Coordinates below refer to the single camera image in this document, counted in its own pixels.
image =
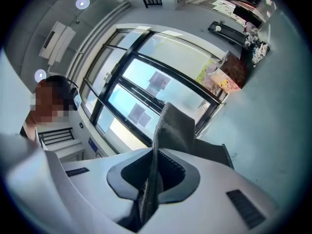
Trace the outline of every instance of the black window frame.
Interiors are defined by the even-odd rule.
[[[155,31],[151,31],[151,30],[142,30],[142,34],[129,47],[129,49],[125,49],[125,48],[121,48],[121,47],[109,44],[109,42],[119,32],[130,33],[133,30],[136,30],[136,29],[117,29],[114,32],[114,34],[112,34],[112,36],[107,40],[107,43],[103,44],[102,48],[99,50],[99,52],[97,53],[93,62],[91,63],[90,68],[88,69],[88,71],[85,75],[85,78],[83,79],[82,86],[80,87],[80,91],[83,90],[84,86],[88,86],[91,90],[90,92],[93,92],[97,97],[97,102],[95,104],[95,107],[93,109],[92,114],[89,117],[90,122],[98,130],[98,125],[97,125],[98,118],[99,118],[100,113],[102,112],[103,107],[105,107],[110,113],[112,113],[112,115],[115,118],[117,118],[120,121],[120,123],[126,129],[128,129],[143,144],[145,144],[147,147],[152,146],[152,140],[146,134],[144,134],[139,128],[137,128],[129,119],[127,119],[127,117],[125,117],[122,113],[120,113],[108,101],[108,99],[109,99],[110,95],[112,94],[115,86],[118,84],[118,85],[122,86],[124,89],[126,89],[128,92],[130,92],[134,97],[139,98],[139,100],[141,102],[142,102],[142,100],[146,99],[146,102],[148,104],[147,106],[149,107],[149,105],[152,105],[151,109],[155,113],[157,113],[158,115],[161,114],[161,111],[165,105],[161,100],[157,99],[155,96],[151,95],[150,93],[148,93],[144,89],[140,88],[139,86],[137,86],[136,84],[132,83],[131,81],[129,81],[128,79],[126,79],[125,77],[122,76],[123,73],[125,72],[125,70],[130,65],[130,63],[134,59],[138,59],[138,60],[143,61],[144,63],[149,64],[149,65],[153,66],[154,68],[168,74],[173,79],[178,80],[179,82],[181,82],[182,84],[186,85],[191,90],[196,92],[198,95],[200,95],[204,100],[206,100],[207,102],[210,103],[209,108],[202,115],[202,117],[200,118],[200,120],[198,121],[198,123],[195,126],[195,133],[198,133],[202,129],[202,127],[205,125],[205,123],[209,120],[213,111],[218,107],[219,104],[221,104],[220,99],[217,96],[215,96],[212,92],[210,92],[208,89],[206,89],[204,86],[199,84],[197,81],[191,79],[190,77],[188,77],[184,73],[178,71],[177,69],[175,69],[175,68],[173,68],[173,67],[171,67],[171,66],[169,66],[169,65],[167,65],[167,64],[165,64],[159,60],[156,60],[150,56],[146,56],[146,55],[138,52],[139,49],[144,45],[144,43],[150,37],[152,37],[154,34],[159,34],[159,32],[155,32]],[[196,47],[198,50],[200,50],[204,53],[207,53],[206,50],[200,48],[199,46],[196,46],[192,43],[189,43],[183,39],[179,39],[178,37],[174,37],[174,38],[178,39],[179,41],[184,41],[188,45],[190,45],[192,47]],[[91,72],[94,64],[98,60],[99,56],[101,55],[101,53],[103,52],[103,50],[106,47],[115,48],[115,49],[118,48],[118,49],[125,50],[126,52],[123,55],[123,57],[119,60],[119,62],[115,65],[115,67],[113,68],[113,70],[111,72],[112,76],[111,76],[110,80],[107,83],[105,83],[100,94],[98,95],[95,92],[95,89],[92,87],[92,83],[87,79],[87,77],[90,74],[90,72]],[[86,110],[84,104],[82,104],[82,108],[85,112],[86,111],[88,112],[88,110]]]

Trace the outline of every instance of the air conditioner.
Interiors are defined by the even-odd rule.
[[[57,21],[45,40],[39,56],[49,59],[49,66],[60,62],[75,34],[76,32],[71,27]]]

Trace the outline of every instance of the window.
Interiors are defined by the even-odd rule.
[[[146,104],[142,103],[133,94],[117,85],[108,100],[113,107],[130,120],[137,128],[139,128],[150,139],[153,139],[154,130],[157,125],[159,115],[151,110]],[[143,127],[138,123],[143,113],[148,114],[151,118],[149,123]]]
[[[189,87],[138,59],[134,59],[130,63],[123,76],[157,99],[165,103],[172,103],[192,117],[195,123],[199,121],[210,105]]]
[[[105,135],[107,141],[119,152],[125,153],[137,149],[146,148],[118,119],[110,113],[107,108],[103,108],[99,115],[97,125]]]
[[[118,153],[151,146],[167,102],[192,117],[199,130],[218,99],[199,87],[194,72],[200,73],[211,60],[213,55],[175,37],[117,31],[84,79],[83,109]]]
[[[109,44],[120,48],[128,49],[142,33],[142,30],[118,32],[115,37],[109,42]]]
[[[98,94],[101,93],[108,74],[110,74],[125,53],[126,51],[122,49],[103,48],[87,77]]]
[[[88,117],[90,117],[98,98],[88,86],[83,87],[80,95],[81,95],[81,99],[84,104],[84,107],[86,108],[88,112],[87,115]]]

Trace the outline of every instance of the blue sticker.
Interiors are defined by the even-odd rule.
[[[93,140],[91,140],[91,138],[89,138],[89,145],[92,147],[93,151],[96,153],[98,151],[98,147],[95,145],[95,143],[93,142]]]

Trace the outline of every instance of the black vent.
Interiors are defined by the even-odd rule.
[[[230,191],[226,194],[249,229],[256,227],[265,220],[265,217],[240,190]]]
[[[65,172],[66,172],[67,176],[71,177],[71,176],[75,176],[75,175],[86,173],[88,171],[89,171],[89,169],[83,167],[83,168],[69,170],[69,171],[65,171]]]
[[[48,38],[47,38],[47,40],[45,41],[45,43],[44,43],[44,46],[43,46],[43,48],[47,48],[47,46],[49,45],[49,42],[50,42],[50,40],[52,39],[52,37],[53,37],[53,35],[54,35],[54,31],[51,31],[51,33],[49,34],[49,36],[48,36]]]

